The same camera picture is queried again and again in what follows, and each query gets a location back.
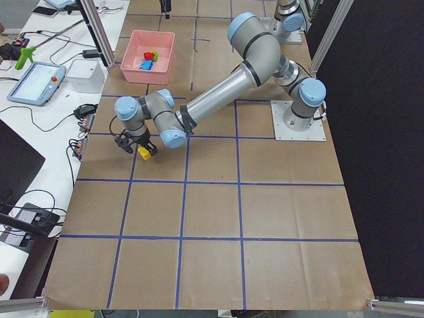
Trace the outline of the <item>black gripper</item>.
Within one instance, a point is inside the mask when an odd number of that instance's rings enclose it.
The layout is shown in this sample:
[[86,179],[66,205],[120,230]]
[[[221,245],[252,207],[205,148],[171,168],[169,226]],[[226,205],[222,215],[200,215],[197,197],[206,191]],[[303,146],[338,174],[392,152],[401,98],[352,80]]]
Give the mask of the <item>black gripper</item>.
[[161,12],[165,13],[165,18],[170,18],[170,12],[172,10],[172,1],[171,0],[160,0]]
[[157,154],[158,149],[156,145],[150,141],[150,137],[151,134],[149,130],[146,130],[140,136],[131,136],[127,130],[123,130],[120,134],[114,136],[114,141],[119,148],[122,148],[129,154],[134,152],[132,145],[137,144],[147,149],[151,156],[154,156]]

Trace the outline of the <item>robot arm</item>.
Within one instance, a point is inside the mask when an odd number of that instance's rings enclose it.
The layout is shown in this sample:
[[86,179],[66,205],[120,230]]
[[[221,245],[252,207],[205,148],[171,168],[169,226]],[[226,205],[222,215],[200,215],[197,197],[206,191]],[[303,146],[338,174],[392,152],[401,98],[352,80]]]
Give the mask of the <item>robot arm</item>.
[[151,120],[168,148],[183,145],[194,128],[206,117],[235,100],[246,90],[260,87],[270,78],[291,97],[292,105],[284,113],[287,128],[306,131],[315,120],[315,112],[324,104],[325,85],[302,70],[282,52],[277,38],[253,13],[237,16],[230,24],[227,38],[242,57],[242,62],[211,89],[174,111],[174,99],[167,89],[135,99],[124,96],[115,102],[117,118],[124,129],[113,138],[117,146],[131,154],[134,149],[144,158],[155,155],[146,121]]
[[300,1],[277,1],[274,17],[261,17],[260,22],[273,34],[279,43],[300,43],[294,38],[303,25],[307,26]]

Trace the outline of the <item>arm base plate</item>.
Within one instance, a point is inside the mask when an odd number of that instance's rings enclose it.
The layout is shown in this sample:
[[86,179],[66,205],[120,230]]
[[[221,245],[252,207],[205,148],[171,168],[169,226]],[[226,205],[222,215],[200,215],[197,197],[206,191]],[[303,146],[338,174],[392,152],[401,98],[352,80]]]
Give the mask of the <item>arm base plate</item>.
[[299,29],[291,32],[286,31],[282,26],[282,22],[273,17],[260,17],[259,21],[277,38],[280,44],[301,44],[302,39]]
[[292,103],[288,100],[270,102],[275,140],[325,142],[327,139],[319,111],[316,110],[311,118],[302,119],[292,112]]

